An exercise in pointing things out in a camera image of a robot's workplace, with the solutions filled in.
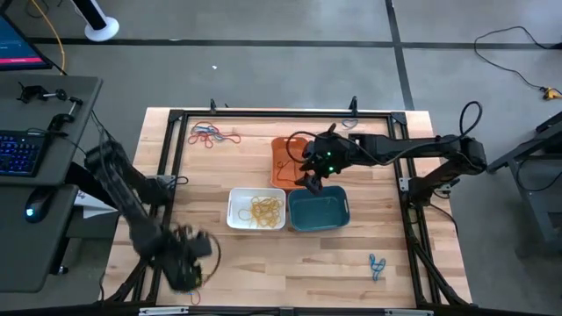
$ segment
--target concrete floor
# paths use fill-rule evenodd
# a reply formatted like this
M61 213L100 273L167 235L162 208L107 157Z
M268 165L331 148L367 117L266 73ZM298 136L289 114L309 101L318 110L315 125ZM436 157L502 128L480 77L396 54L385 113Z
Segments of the concrete floor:
M71 3L55 8L58 0L47 1L60 35L82 38L83 22ZM119 39L393 40L385 0L98 1L121 23ZM8 15L28 36L52 38L41 20L25 16L24 3L13 4ZM404 42L470 44L485 32L513 25L527 27L543 43L562 41L562 3L557 0L394 0L393 7ZM530 41L512 31L486 42ZM462 106L480 101L484 117L472 136L484 143L490 162L562 110L562 101L542 101L539 92L485 64L467 45L404 49L407 82L399 75L393 48L349 46L354 47L66 45L65 51L71 75L104 79L97 115L131 156L147 107L207 106L211 97L231 106L344 108L357 95L362 109L404 109L406 83L414 108L430 112L437 133L458 133ZM60 60L57 46L39 47ZM483 54L517 68L534 83L562 88L559 51L529 46ZM81 145L96 142L90 127ZM490 308L562 314L562 259L515 256L514 247L527 238L529 228L508 171L463 177L451 202L473 301ZM66 258L69 274L49 277L37 294L0 295L0 308L95 300L110 246L111 241L74 243Z

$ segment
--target monitor screen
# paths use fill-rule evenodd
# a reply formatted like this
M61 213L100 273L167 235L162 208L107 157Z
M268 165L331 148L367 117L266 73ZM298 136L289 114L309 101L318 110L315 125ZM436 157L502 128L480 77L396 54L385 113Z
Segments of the monitor screen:
M0 15L0 71L51 68L50 63L5 16Z

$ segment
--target orange plate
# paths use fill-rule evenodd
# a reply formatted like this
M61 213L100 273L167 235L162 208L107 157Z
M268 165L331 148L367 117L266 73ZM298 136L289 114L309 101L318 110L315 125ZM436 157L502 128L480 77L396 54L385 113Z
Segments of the orange plate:
M279 189L294 190L302 186L296 185L295 180L305 175L299 168L302 163L295 162L287 154L286 143L288 138L277 137L271 142L271 152L273 153L273 166L271 168L271 184ZM289 143L289 150L295 158L302 157L308 140L302 137L293 137Z

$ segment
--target wooden tabletop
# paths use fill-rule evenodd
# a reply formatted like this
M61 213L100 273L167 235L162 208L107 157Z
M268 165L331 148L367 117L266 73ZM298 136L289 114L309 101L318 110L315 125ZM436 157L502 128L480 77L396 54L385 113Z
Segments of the wooden tabletop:
M134 166L145 175L156 173L170 108L148 108L140 133ZM411 138L433 136L426 111L407 111ZM222 247L222 262L215 276L199 290L201 305L314 306L314 307L414 307L406 240L393 167L353 166L334 175L324 185L341 185L348 196L351 220L343 228L298 233L288 221L280 231L242 231L227 226L228 194L234 187L270 187L271 141L297 130L324 132L331 123L346 136L340 120L333 118L190 118L191 127L209 121L223 133L238 133L241 143L215 142L205 148L198 142L184 146L180 176L189 184L177 187L172 221L191 224L215 234ZM170 173L177 139L170 149ZM387 134L382 119L361 119L353 133ZM415 160L418 175L439 165L437 158ZM446 200L433 203L450 212ZM434 262L458 295L470 301L465 268L455 227L439 211L426 208L425 216ZM129 230L119 220L107 264L104 288L113 294L138 261ZM369 254L386 259L377 282L372 279ZM209 273L216 255L202 262ZM420 269L429 299L427 273ZM147 274L144 293L151 274ZM190 305L192 296L174 293L162 276L161 305Z

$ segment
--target teal bowl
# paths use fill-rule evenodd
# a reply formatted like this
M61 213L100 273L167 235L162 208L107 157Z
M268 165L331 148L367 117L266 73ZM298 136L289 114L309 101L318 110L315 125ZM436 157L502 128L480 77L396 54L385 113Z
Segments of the teal bowl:
M346 226L349 206L341 186L325 187L319 196L307 189L293 190L288 203L291 225L300 232L312 232Z

